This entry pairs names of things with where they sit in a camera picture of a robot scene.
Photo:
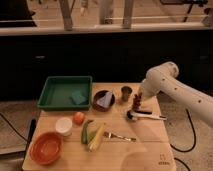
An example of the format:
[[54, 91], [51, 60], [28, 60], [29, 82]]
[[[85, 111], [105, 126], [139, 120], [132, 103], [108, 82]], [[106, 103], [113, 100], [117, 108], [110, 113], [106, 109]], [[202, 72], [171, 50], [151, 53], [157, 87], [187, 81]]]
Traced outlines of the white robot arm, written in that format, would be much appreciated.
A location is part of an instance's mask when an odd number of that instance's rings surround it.
[[209, 127], [213, 128], [213, 97], [177, 80], [179, 68], [174, 62], [165, 62], [150, 68], [139, 86], [143, 100], [160, 91], [192, 110]]

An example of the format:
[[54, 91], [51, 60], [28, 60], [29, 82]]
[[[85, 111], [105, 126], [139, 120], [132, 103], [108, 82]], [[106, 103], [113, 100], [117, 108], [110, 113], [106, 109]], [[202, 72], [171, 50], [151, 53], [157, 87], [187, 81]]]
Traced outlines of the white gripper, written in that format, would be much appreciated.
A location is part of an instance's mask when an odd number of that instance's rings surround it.
[[153, 93], [150, 91], [147, 91], [143, 88], [138, 89], [138, 95], [140, 96], [140, 104], [142, 106], [145, 106], [146, 103], [149, 101], [150, 98], [153, 97]]

